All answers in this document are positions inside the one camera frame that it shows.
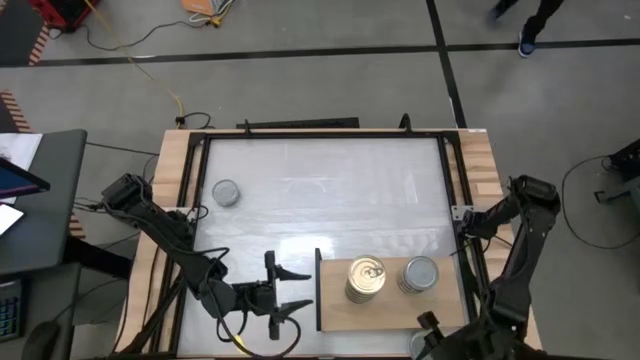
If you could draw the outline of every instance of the shoe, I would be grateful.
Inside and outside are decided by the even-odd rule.
[[[536,42],[535,40],[524,39],[522,36],[522,31],[518,35],[518,54],[520,54],[523,58],[528,58],[533,52],[536,50]]]

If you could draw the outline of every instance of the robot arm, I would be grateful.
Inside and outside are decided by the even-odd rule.
[[[227,284],[227,267],[221,258],[227,248],[193,251],[194,224],[187,216],[165,212],[151,201],[152,190],[144,179],[126,174],[102,192],[102,207],[111,216],[144,231],[181,268],[181,276],[193,296],[214,319],[222,320],[229,312],[251,311],[256,316],[269,315],[269,337],[279,339],[279,324],[294,311],[313,303],[301,300],[278,307],[276,280],[308,280],[310,275],[296,274],[275,263],[275,253],[265,253],[266,281]],[[209,259],[204,254],[222,252]]]
[[[506,359],[516,353],[520,358],[539,355],[523,343],[531,305],[529,283],[559,211],[555,186],[520,176],[511,181],[509,195],[491,209],[465,213],[457,236],[491,239],[498,226],[517,216],[521,217],[521,225],[502,274],[481,294],[477,319],[444,337],[432,312],[418,317],[420,325],[430,331],[425,336],[420,359],[426,355],[433,360]]]

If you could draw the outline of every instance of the concrete floor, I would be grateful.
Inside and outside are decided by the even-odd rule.
[[[492,0],[436,0],[447,44],[513,42],[537,6],[522,1],[486,28]],[[123,41],[160,23],[184,20],[172,0],[110,0],[99,9]],[[113,45],[93,18],[92,39]],[[84,30],[49,41],[42,59],[121,56],[88,47]],[[567,1],[541,41],[640,37],[640,2]],[[162,29],[131,52],[139,56],[355,46],[434,45],[423,0],[238,0],[221,29]],[[530,174],[560,185],[580,160],[612,153],[640,134],[640,47],[540,49],[449,54],[466,121],[487,128],[502,180]],[[286,59],[165,62],[144,66],[184,101],[206,111],[218,128],[244,119],[278,121],[358,116],[362,127],[396,127],[402,113],[414,126],[455,126],[435,52]],[[159,151],[177,109],[172,99],[130,65],[0,69],[36,131],[84,128],[89,140]],[[78,196],[98,198],[124,172],[141,173],[148,156],[87,148]],[[566,206],[581,234],[614,244],[638,230],[624,201],[595,203],[592,192],[615,183],[597,162],[569,180]],[[105,244],[132,232],[101,215],[79,214],[88,241]],[[131,255],[135,243],[117,251]],[[640,243],[602,251],[578,242],[558,218],[532,284],[534,312],[546,350],[575,356],[637,359],[640,353]],[[85,272],[82,288],[105,281]],[[124,296],[125,286],[81,304],[76,322],[96,320]],[[76,330],[73,358],[105,354],[117,331],[119,307],[100,325]]]

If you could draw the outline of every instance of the desk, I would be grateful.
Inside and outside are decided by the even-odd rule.
[[[51,190],[16,201],[15,208],[25,216],[0,237],[0,275],[79,262],[128,278],[129,259],[69,236],[86,138],[84,130],[43,135],[29,172],[49,182]]]
[[[164,207],[175,207],[178,200],[180,191],[180,185],[185,168],[185,158],[188,148],[189,135],[193,131],[189,130],[169,130],[165,133],[165,137],[162,143],[162,149],[156,167],[155,180],[153,184],[154,190],[154,202]],[[264,131],[269,132],[273,130],[254,130],[255,133]],[[316,131],[313,129],[304,130],[281,130],[281,131]],[[331,131],[346,131],[341,129],[335,129]],[[362,132],[389,132],[389,131],[404,131],[403,129],[389,130],[389,129],[361,129],[355,131]],[[414,131],[434,131],[432,129],[415,129]],[[241,134],[243,130],[207,130],[210,133],[225,133],[225,134]],[[493,159],[493,153],[491,150],[491,144],[489,143],[489,137],[485,130],[460,130],[459,131],[462,154],[466,165],[467,177],[469,179],[469,185],[471,188],[471,195],[474,205],[480,207],[490,207],[503,198],[502,188],[500,185],[500,179],[496,171],[495,161]],[[459,203],[462,203],[462,188],[459,182],[459,177],[456,172],[456,160],[453,151],[448,148],[447,153],[449,156],[449,163],[452,178],[454,179],[454,190],[456,198]],[[195,159],[199,159],[196,148],[196,156],[194,157],[194,166],[192,166],[192,176],[190,177],[187,188],[187,202],[192,203],[195,194],[196,178],[198,166],[195,163]],[[504,239],[512,240],[513,235],[510,226],[503,226],[499,231],[499,236]],[[160,251],[159,255],[155,259],[155,266],[153,266],[154,255],[156,252],[156,245],[146,235],[141,236],[138,244],[138,252],[134,263],[133,271],[129,283],[129,303],[128,303],[128,316],[125,319],[126,322],[123,328],[123,335],[118,349],[123,349],[140,331],[145,319],[143,319],[144,309],[149,299],[149,311],[147,318],[151,315],[155,309],[158,295],[160,292],[162,274],[164,271],[164,264],[166,261],[165,254]],[[485,254],[487,268],[491,279],[496,278],[502,271],[502,268],[506,262],[509,249],[500,244],[498,241],[493,241],[490,248]],[[150,289],[151,296],[148,298],[147,293]],[[169,338],[173,325],[173,308],[171,308],[162,328],[162,336],[160,338],[159,350],[166,351],[169,349]],[[533,347],[541,348],[540,340],[538,337],[538,331],[535,324],[533,314],[531,314],[529,321],[529,329],[527,336],[527,343]]]
[[[52,320],[62,309],[76,300],[80,266],[62,265],[30,273],[23,277],[27,296],[24,335],[0,343],[0,359],[20,359],[27,337],[38,324]],[[57,322],[60,333],[50,360],[67,360],[73,340],[73,307],[62,314]]]

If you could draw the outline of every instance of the wooden table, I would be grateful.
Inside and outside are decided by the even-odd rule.
[[[178,200],[178,193],[180,191],[180,183],[182,180],[183,169],[185,167],[185,158],[188,148],[189,136],[192,132],[208,132],[218,134],[240,134],[244,130],[169,130],[165,133],[164,140],[162,142],[162,148],[160,151],[160,157],[158,159],[158,165],[156,166],[155,179],[153,183],[153,199],[154,202],[162,207],[175,207]],[[295,130],[253,130],[254,133],[259,132],[317,132],[316,129],[295,129]],[[322,131],[361,131],[361,132],[402,132],[404,129],[323,129]],[[414,129],[416,132],[420,131],[438,131],[434,129]],[[488,208],[503,198],[502,187],[500,184],[500,178],[496,170],[496,164],[493,158],[491,150],[491,144],[486,130],[457,130],[460,135],[461,148],[464,157],[465,167],[467,171],[467,177],[469,179],[469,186],[471,189],[471,195],[475,206]],[[447,153],[449,155],[449,163],[452,178],[454,180],[454,190],[458,203],[462,201],[462,188],[460,181],[458,180],[458,174],[456,172],[456,160],[454,158],[453,149],[447,145]],[[196,148],[196,154],[194,156],[194,162],[192,166],[192,176],[190,177],[188,189],[187,189],[187,204],[193,202],[193,196],[195,194],[195,182],[197,179],[197,169],[199,165],[200,156],[199,150]],[[503,239],[512,241],[513,234],[510,226],[503,226],[500,228],[498,235]],[[157,246],[146,235],[140,237],[138,244],[138,251],[135,259],[135,264],[131,274],[129,282],[129,302],[127,318],[124,329],[122,330],[122,338],[118,344],[117,349],[121,350],[126,347],[135,335],[142,328],[143,323],[146,321],[143,318],[144,310],[147,305],[147,299],[149,299],[149,310],[147,312],[147,319],[151,316],[151,313],[156,308],[158,296],[160,293],[160,287],[162,282],[162,275],[164,272],[164,265],[166,262],[166,256],[162,250],[156,258],[155,267],[153,266],[153,259]],[[492,241],[489,249],[485,253],[487,268],[490,279],[496,278],[502,272],[502,268],[506,262],[509,254],[509,248],[501,244],[499,241]],[[167,312],[165,321],[163,324],[162,337],[160,340],[160,351],[167,351],[169,348],[169,338],[171,333],[171,327],[173,326],[173,306]],[[540,339],[538,336],[538,330],[531,313],[528,335],[526,342],[534,347],[541,348]]]

